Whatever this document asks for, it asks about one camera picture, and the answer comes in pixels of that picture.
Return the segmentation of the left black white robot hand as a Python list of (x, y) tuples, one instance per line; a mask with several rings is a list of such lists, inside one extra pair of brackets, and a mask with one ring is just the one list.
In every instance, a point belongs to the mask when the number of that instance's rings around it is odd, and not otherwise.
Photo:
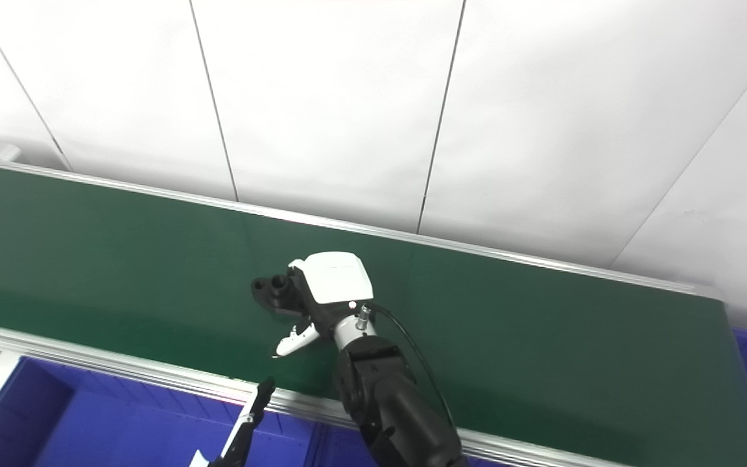
[(267, 405), (276, 389), (276, 379), (264, 379), (252, 391), (238, 414), (224, 449), (215, 459), (206, 459), (200, 450), (195, 451), (190, 466), (245, 466), (252, 446), (255, 429), (265, 416)]

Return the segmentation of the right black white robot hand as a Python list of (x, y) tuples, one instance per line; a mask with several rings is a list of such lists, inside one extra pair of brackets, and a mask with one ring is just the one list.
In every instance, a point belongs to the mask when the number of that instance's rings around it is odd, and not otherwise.
[(353, 252), (317, 252), (289, 263), (270, 279), (270, 305), (276, 313), (299, 317), (273, 358), (286, 357), (320, 338), (339, 351), (376, 334), (366, 307), (374, 291), (364, 263)]

